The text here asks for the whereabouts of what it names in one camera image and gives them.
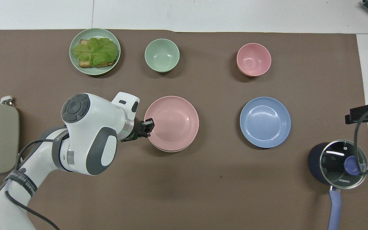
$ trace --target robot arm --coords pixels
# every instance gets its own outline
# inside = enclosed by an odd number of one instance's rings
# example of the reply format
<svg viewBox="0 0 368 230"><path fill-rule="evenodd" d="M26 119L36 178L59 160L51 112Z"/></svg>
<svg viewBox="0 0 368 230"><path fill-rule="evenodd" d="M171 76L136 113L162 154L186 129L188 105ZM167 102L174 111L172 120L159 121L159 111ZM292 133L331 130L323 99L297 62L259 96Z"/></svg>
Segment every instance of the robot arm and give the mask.
<svg viewBox="0 0 368 230"><path fill-rule="evenodd" d="M121 92L112 102L88 93L69 98L61 111L66 127L42 135L51 141L38 143L1 186L0 229L35 229L26 211L12 203L5 191L27 206L53 170L98 175L113 161L117 140L148 137L154 123L135 118L138 104L139 98Z"/></svg>

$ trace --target lettuce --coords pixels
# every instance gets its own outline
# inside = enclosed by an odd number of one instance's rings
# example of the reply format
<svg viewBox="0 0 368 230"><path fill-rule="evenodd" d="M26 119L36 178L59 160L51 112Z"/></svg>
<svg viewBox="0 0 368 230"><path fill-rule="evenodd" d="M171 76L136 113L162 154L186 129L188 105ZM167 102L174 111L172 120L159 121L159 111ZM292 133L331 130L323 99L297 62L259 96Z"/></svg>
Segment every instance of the lettuce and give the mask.
<svg viewBox="0 0 368 230"><path fill-rule="evenodd" d="M109 63L117 57L116 45L108 38L91 38L87 45L78 44L71 51L79 60L89 60L91 65Z"/></svg>

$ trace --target sandwich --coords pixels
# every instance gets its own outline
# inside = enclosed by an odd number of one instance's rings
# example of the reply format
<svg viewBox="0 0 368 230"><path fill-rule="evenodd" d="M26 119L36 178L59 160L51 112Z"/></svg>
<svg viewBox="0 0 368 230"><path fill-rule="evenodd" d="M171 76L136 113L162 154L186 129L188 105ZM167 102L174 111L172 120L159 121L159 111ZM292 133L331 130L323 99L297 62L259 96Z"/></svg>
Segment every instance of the sandwich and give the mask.
<svg viewBox="0 0 368 230"><path fill-rule="evenodd" d="M117 47L108 38L81 39L80 44L71 49L79 59L81 68L101 68L114 65L117 57Z"/></svg>

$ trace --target white table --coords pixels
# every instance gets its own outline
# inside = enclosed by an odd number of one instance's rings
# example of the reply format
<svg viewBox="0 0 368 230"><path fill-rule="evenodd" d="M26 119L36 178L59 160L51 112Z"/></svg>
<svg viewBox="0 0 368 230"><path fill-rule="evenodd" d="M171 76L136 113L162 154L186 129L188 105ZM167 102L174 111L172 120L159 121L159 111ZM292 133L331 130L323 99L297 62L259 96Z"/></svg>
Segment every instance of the white table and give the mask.
<svg viewBox="0 0 368 230"><path fill-rule="evenodd" d="M360 6L360 0L0 0L0 29L357 34L368 104L368 13Z"/></svg>

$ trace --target bread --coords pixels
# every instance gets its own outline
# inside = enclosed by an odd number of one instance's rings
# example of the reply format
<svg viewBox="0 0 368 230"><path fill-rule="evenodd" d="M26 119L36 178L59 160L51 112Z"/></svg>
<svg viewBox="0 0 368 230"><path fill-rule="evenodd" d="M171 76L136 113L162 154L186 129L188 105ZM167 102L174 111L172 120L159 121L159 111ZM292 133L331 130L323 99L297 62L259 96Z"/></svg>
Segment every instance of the bread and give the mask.
<svg viewBox="0 0 368 230"><path fill-rule="evenodd" d="M81 39L80 43L87 45L88 44L88 40ZM101 67L108 67L108 66L114 65L114 62L115 61L116 60L114 60L112 62L108 62L108 63L103 63L101 65L91 65L89 60L87 60L87 61L81 61L81 60L79 60L79 67L80 68L91 68L91 67L101 68Z"/></svg>

